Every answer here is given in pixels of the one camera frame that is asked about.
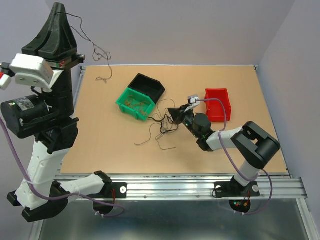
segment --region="green bin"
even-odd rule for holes
[[[156,106],[150,97],[129,87],[119,97],[116,104],[119,105],[121,112],[130,114],[142,121],[147,120]]]

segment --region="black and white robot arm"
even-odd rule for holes
[[[188,104],[180,108],[169,108],[168,111],[175,124],[185,125],[197,138],[196,143],[203,151],[237,148],[241,152],[245,158],[243,165],[231,181],[226,184],[219,182],[221,189],[216,194],[217,197],[245,196],[251,191],[250,187],[257,184],[254,180],[258,173],[280,150],[280,144],[252,121],[236,129],[213,131],[205,114],[194,114],[193,109],[199,104],[198,95],[193,95],[188,98]],[[252,196],[257,195],[259,192],[252,192]]]
[[[71,68],[85,60],[84,55],[77,54],[77,43],[65,12],[63,4],[55,3],[38,36],[11,63],[1,64],[2,90],[15,78],[17,84],[30,86],[35,93],[1,104],[11,132],[20,139],[35,136],[27,175],[20,187],[7,196],[12,205],[24,207],[22,216],[28,222],[55,217],[80,194],[109,198],[112,188],[111,179],[101,171],[74,181],[54,181],[78,135],[79,119],[71,117],[74,114]],[[122,193],[117,198],[125,197],[123,188]]]

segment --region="red bin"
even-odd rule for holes
[[[226,88],[217,88],[210,89],[207,88],[205,90],[204,99],[219,99],[225,108],[226,112],[226,120],[230,121],[231,118],[231,105],[229,101],[229,95]],[[210,122],[224,122],[224,110],[218,101],[206,101],[206,112],[205,114],[208,116]]]

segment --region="black plastic bin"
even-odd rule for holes
[[[162,94],[165,92],[165,87],[158,80],[147,77],[138,73],[128,88],[147,95],[151,100],[157,104]]]

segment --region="white sticker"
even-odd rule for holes
[[[33,109],[35,105],[26,97],[21,97],[13,100],[22,111]]]

